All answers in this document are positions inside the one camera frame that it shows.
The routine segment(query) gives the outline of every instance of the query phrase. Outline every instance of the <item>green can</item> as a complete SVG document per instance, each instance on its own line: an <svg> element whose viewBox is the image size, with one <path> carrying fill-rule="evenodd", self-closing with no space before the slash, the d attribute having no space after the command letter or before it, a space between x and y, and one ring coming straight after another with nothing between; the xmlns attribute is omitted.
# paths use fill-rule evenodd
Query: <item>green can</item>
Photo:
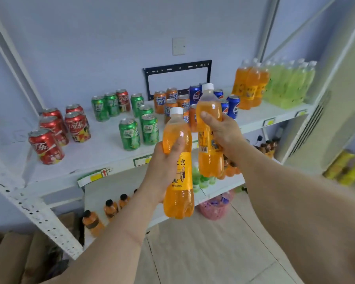
<svg viewBox="0 0 355 284"><path fill-rule="evenodd" d="M118 97L116 93L106 93L104 95L106 106L110 117L116 117L120 114L120 108L118 107Z"/></svg>
<svg viewBox="0 0 355 284"><path fill-rule="evenodd" d="M152 114L154 112L154 109L152 108L151 105L142 105L139 107L139 122L142 126L142 115L146 114Z"/></svg>
<svg viewBox="0 0 355 284"><path fill-rule="evenodd" d="M158 119L152 114L142 115L142 136L143 143L154 145L159 142Z"/></svg>
<svg viewBox="0 0 355 284"><path fill-rule="evenodd" d="M141 145L137 122L134 119L122 119L118 125L125 150L136 150Z"/></svg>
<svg viewBox="0 0 355 284"><path fill-rule="evenodd" d="M141 93L134 93L130 97L131 108L134 117L139 117L139 107L143 105L143 96Z"/></svg>
<svg viewBox="0 0 355 284"><path fill-rule="evenodd" d="M104 96L94 96L92 98L92 107L97 121L107 121L109 119L108 107Z"/></svg>

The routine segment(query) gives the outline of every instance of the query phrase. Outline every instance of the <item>black bracket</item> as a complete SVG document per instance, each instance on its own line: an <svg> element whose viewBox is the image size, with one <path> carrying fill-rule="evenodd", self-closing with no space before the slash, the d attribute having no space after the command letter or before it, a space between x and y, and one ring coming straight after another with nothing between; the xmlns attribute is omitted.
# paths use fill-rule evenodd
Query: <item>black bracket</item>
<svg viewBox="0 0 355 284"><path fill-rule="evenodd" d="M212 60L183 63L183 64L176 64L176 65L169 65L169 66L154 66L152 68L144 68L143 72L145 73L148 100L150 101L150 100L154 99L154 96L150 95L149 76L157 75L157 74L164 74L164 73L171 73L173 71L193 70L196 68L208 68L206 82L210 82L210 71L212 70ZM189 88L177 91L178 95L186 95L188 93L189 93Z"/></svg>

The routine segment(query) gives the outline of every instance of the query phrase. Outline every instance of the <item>tiled floor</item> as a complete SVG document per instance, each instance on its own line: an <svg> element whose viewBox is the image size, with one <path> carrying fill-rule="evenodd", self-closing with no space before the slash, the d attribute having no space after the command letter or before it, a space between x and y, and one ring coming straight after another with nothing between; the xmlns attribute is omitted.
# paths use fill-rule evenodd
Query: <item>tiled floor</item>
<svg viewBox="0 0 355 284"><path fill-rule="evenodd" d="M241 192L223 219L211 221L195 211L190 218L159 224L144 241L135 283L302 281Z"/></svg>

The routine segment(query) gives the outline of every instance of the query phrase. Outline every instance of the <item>hand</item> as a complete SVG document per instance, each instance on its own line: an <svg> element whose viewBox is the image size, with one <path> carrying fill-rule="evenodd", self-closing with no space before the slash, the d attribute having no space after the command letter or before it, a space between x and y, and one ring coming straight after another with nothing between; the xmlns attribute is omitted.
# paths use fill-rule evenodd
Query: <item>hand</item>
<svg viewBox="0 0 355 284"><path fill-rule="evenodd" d="M170 154L163 152L162 142L156 144L145 178L140 186L140 189L149 190L156 203L163 201L167 187L175 179L178 160L184 147L185 139L183 137L176 140Z"/></svg>
<svg viewBox="0 0 355 284"><path fill-rule="evenodd" d="M213 138L222 146L224 155L234 159L233 155L239 150L239 143L247 143L237 122L227 115L222 115L222 121L206 112L201 112L200 116L213 130Z"/></svg>

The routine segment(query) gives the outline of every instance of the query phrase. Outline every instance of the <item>white bottle cap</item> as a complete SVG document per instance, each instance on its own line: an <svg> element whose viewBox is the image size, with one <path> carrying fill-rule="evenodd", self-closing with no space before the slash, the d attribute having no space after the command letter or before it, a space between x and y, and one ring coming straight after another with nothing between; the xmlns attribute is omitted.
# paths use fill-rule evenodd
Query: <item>white bottle cap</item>
<svg viewBox="0 0 355 284"><path fill-rule="evenodd" d="M179 114L182 115L183 114L183 108L182 107L172 107L170 110L170 114L175 115L175 114Z"/></svg>
<svg viewBox="0 0 355 284"><path fill-rule="evenodd" d="M209 83L209 82L207 82L206 84L203 84L201 89L202 90L214 90L214 85Z"/></svg>

